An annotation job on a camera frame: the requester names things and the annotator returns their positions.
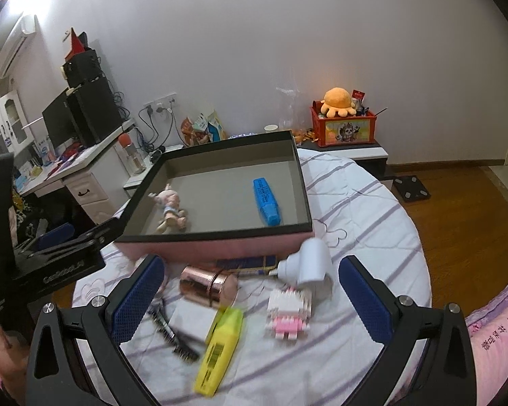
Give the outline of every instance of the white wall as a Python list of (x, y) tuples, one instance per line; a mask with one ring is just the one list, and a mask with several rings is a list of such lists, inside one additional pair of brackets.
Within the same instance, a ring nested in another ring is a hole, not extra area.
[(258, 131), (278, 122), (275, 87), (299, 89), (308, 114), (343, 86), (388, 107), (376, 137), (393, 163), (508, 147), (508, 23), (491, 0), (51, 0), (37, 12), (41, 33), (14, 71), (31, 119), (65, 87), (73, 26), (135, 114), (176, 91), (181, 119), (206, 104), (228, 131)]

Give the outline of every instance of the purple fabric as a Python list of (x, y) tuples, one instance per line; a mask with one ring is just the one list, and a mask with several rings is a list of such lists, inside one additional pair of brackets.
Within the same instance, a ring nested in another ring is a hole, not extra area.
[(466, 319), (470, 335), (474, 335), (481, 327), (491, 322), (508, 307), (508, 285), (487, 305), (473, 311)]

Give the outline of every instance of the cartoon picture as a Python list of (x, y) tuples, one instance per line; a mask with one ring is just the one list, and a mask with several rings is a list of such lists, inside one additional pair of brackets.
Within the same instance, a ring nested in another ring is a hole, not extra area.
[(359, 143), (369, 141), (368, 120), (338, 120), (325, 124), (325, 142), (336, 143)]

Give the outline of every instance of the power outlet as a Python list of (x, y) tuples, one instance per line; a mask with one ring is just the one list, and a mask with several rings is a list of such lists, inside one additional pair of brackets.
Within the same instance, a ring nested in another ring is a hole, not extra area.
[(160, 112), (160, 114), (166, 116), (167, 109), (169, 108), (169, 103), (172, 102), (173, 108), (177, 106), (177, 93), (171, 93), (167, 96), (161, 97), (160, 99), (153, 100), (144, 105), (144, 107), (148, 107), (149, 105), (153, 109), (153, 113), (157, 113), (158, 108), (163, 108), (164, 110)]

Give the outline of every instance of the round table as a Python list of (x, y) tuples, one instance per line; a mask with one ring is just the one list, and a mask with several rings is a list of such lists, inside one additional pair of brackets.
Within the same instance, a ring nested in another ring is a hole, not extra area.
[[(383, 280), (395, 295), (407, 294), (431, 306), (429, 272), (416, 228), (390, 191), (354, 161), (299, 149), (316, 236), (329, 246), (335, 268), (349, 254)], [(108, 295), (135, 264), (113, 244), (102, 250), (106, 267), (80, 280), (73, 305), (97, 294)], [(164, 289), (171, 316), (180, 298), (177, 267)], [(382, 346), (374, 343), (348, 297), (335, 283), (333, 297), (313, 308), (310, 330), (297, 341), (276, 340), (266, 330), (269, 292), (281, 288), (275, 278), (240, 280), (234, 306), (244, 310), (241, 338), (215, 396), (206, 399), (192, 385), (199, 363), (172, 354), (148, 316), (131, 341), (121, 345), (132, 367), (162, 405), (340, 405), (372, 366)], [(409, 379), (421, 357), (419, 341), (394, 392)], [(80, 341), (85, 363), (102, 399), (116, 404), (92, 358)]]

